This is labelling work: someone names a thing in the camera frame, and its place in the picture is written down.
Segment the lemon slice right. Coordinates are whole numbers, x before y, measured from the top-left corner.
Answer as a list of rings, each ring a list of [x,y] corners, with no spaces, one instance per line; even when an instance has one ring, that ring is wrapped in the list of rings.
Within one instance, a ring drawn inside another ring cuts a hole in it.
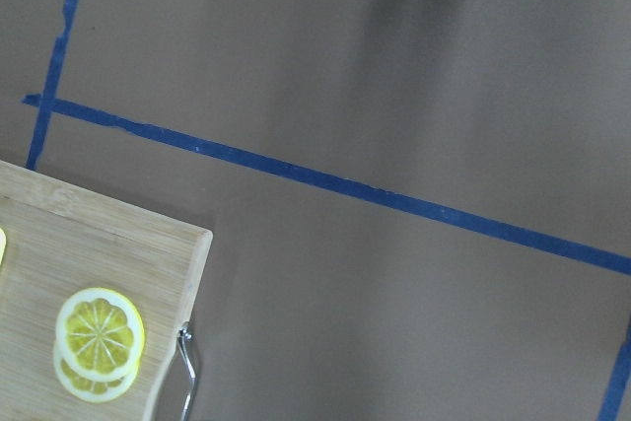
[[[82,289],[56,318],[55,375],[85,402],[110,402],[135,382],[144,347],[142,317],[127,297],[107,288]]]

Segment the lemon slice left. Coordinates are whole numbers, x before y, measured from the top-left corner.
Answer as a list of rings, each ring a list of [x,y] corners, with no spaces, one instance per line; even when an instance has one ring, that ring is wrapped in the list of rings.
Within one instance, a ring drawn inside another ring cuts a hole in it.
[[[4,261],[6,245],[7,245],[7,237],[6,237],[6,234],[5,234],[4,230],[1,228],[0,229],[0,265],[1,266],[2,266],[2,263]]]

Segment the lemon slice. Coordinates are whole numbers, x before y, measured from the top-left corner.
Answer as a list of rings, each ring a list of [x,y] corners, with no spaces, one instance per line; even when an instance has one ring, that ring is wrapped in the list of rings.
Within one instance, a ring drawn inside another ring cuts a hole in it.
[[[7,237],[6,237],[6,234],[5,234],[4,230],[1,228],[0,229],[0,265],[1,266],[2,266],[2,263],[4,261],[6,245],[7,245]]]
[[[82,289],[56,318],[55,375],[85,402],[110,402],[135,382],[144,347],[142,317],[127,297],[107,288]]]

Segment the wooden cutting board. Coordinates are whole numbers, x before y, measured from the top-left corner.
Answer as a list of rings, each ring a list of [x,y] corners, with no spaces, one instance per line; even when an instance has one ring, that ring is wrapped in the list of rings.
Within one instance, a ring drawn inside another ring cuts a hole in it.
[[[192,409],[200,367],[191,347],[193,304],[213,235],[21,167],[1,166],[1,416],[5,420],[152,420],[162,394]],[[111,289],[145,330],[139,373],[121,397],[90,403],[58,380],[56,320],[77,292]],[[172,366],[184,379],[170,389]]]

